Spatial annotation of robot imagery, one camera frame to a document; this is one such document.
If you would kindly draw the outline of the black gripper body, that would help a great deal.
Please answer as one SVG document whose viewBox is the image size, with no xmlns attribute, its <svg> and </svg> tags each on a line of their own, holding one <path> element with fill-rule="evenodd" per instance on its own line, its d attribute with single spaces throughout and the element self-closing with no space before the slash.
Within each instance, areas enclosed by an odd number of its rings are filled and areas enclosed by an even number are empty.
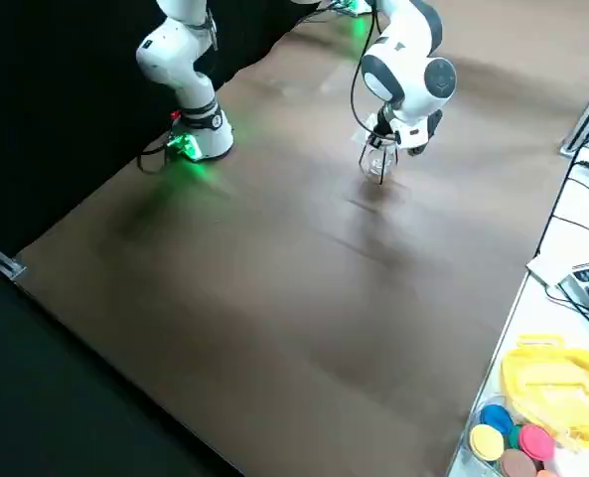
<svg viewBox="0 0 589 477">
<path fill-rule="evenodd" d="M 391 121 L 395 118 L 393 109 L 389 104 L 384 104 L 377 113 L 375 123 L 375 135 L 378 137 L 397 137 L 399 133 L 393 128 Z"/>
</svg>

